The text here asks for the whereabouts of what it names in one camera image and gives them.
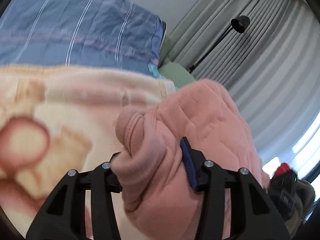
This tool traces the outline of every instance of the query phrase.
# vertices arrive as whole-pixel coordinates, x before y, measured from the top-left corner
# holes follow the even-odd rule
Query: pink quilted fabric
[[[268,185],[248,125],[228,92],[209,80],[184,87],[147,112],[124,108],[116,135],[124,148],[112,169],[123,186],[126,214],[152,239],[195,237],[203,195],[188,184],[179,146],[183,136],[206,159],[233,171],[246,167]],[[230,234],[230,207],[226,191],[223,238]]]

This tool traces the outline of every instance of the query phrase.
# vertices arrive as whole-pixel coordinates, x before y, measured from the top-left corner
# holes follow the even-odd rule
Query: black device
[[[289,170],[279,176],[273,176],[268,189],[268,195],[277,207],[284,221],[294,215],[294,195],[296,194],[298,176]]]
[[[192,149],[186,138],[183,140],[196,169],[196,191],[204,191],[195,240],[222,239],[226,188],[231,190],[232,203],[228,240],[290,239],[278,210],[246,168],[224,170]],[[26,240],[88,240],[84,226],[85,190],[91,190],[94,239],[120,240],[111,192],[119,193],[122,188],[109,162],[85,173],[68,171],[40,208]]]
[[[194,63],[190,68],[189,72],[191,73],[194,69],[213,51],[215,47],[231,32],[233,29],[238,33],[244,33],[244,31],[248,28],[250,24],[249,17],[245,15],[240,15],[237,18],[231,20],[231,24],[228,29],[217,39],[217,41],[211,46],[211,48],[199,59],[196,63]]]

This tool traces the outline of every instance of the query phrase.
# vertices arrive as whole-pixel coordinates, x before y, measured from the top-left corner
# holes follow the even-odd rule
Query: gray curtain
[[[290,161],[320,107],[320,25],[304,1],[199,0],[172,32],[169,58],[190,67],[242,14],[246,32],[232,31],[192,74],[229,90],[264,163]]]

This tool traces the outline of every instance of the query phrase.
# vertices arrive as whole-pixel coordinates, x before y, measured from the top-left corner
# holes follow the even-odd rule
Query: light blue fabric
[[[12,0],[0,19],[0,65],[84,65],[152,75],[157,15],[127,0]]]
[[[149,71],[152,73],[152,75],[158,79],[166,79],[163,75],[160,74],[159,70],[158,70],[158,66],[154,65],[154,64],[149,64]]]

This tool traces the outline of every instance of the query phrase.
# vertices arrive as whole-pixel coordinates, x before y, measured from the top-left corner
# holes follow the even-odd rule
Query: metal screw
[[[68,171],[68,175],[70,176],[70,177],[72,177],[72,176],[74,176],[74,175],[76,175],[77,174],[77,171],[76,170],[70,170],[70,171]]]
[[[102,164],[102,168],[104,168],[104,169],[110,169],[111,168],[111,163],[103,163]]]
[[[248,175],[249,174],[249,170],[247,168],[241,168],[240,169],[241,174],[243,175]]]
[[[206,166],[208,168],[212,167],[213,165],[214,165],[213,161],[205,161],[204,162],[204,166]]]

